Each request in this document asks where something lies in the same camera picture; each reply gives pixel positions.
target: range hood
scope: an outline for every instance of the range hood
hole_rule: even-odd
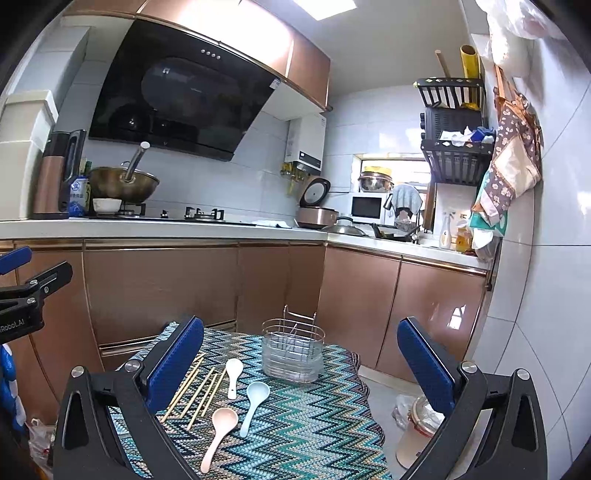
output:
[[[279,84],[215,43],[135,20],[103,84],[89,136],[230,161]]]

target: floor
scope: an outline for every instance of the floor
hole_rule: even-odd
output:
[[[359,370],[361,380],[369,387],[369,408],[374,420],[384,430],[386,441],[384,443],[384,455],[388,462],[388,467],[392,473],[392,480],[398,480],[406,470],[396,460],[396,450],[398,442],[402,438],[404,431],[398,427],[396,420],[392,416],[392,411],[396,404],[396,397],[400,394],[418,397],[422,395],[418,385],[390,377],[389,375],[361,367]],[[483,411],[476,423],[473,437],[469,442],[461,460],[458,462],[449,478],[457,478],[466,472],[470,461],[474,457],[476,448],[484,433],[488,422],[490,411]]]

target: zigzag tablecloth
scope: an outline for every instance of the zigzag tablecloth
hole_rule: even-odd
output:
[[[134,358],[145,357],[176,326],[170,324]],[[369,411],[369,389],[357,375],[357,354],[326,345],[324,374],[313,384],[297,385],[263,373],[259,336],[205,329],[200,351],[205,357],[199,374],[163,426],[178,451],[204,480],[391,479],[382,453],[384,433]],[[188,432],[187,425],[202,394],[180,419],[183,408],[211,367],[220,373],[230,357],[244,363],[237,399],[227,399],[225,376],[207,414],[204,418],[199,416]],[[257,409],[248,437],[241,439],[239,426],[249,407],[246,387],[257,380],[271,387],[271,395]],[[201,461],[215,435],[211,415],[220,407],[236,410],[239,424],[223,440],[210,472],[203,475],[199,472]],[[139,475],[150,477],[118,408],[111,410],[111,417],[133,468]]]

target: white bowl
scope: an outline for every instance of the white bowl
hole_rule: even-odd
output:
[[[121,208],[120,199],[92,199],[96,213],[116,213]]]

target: white countertop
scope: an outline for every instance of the white countertop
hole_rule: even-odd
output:
[[[464,267],[487,269],[488,264],[459,253],[370,237],[338,235],[302,228],[252,225],[160,222],[157,220],[16,220],[0,222],[0,240],[56,238],[219,238],[291,241],[329,241]]]

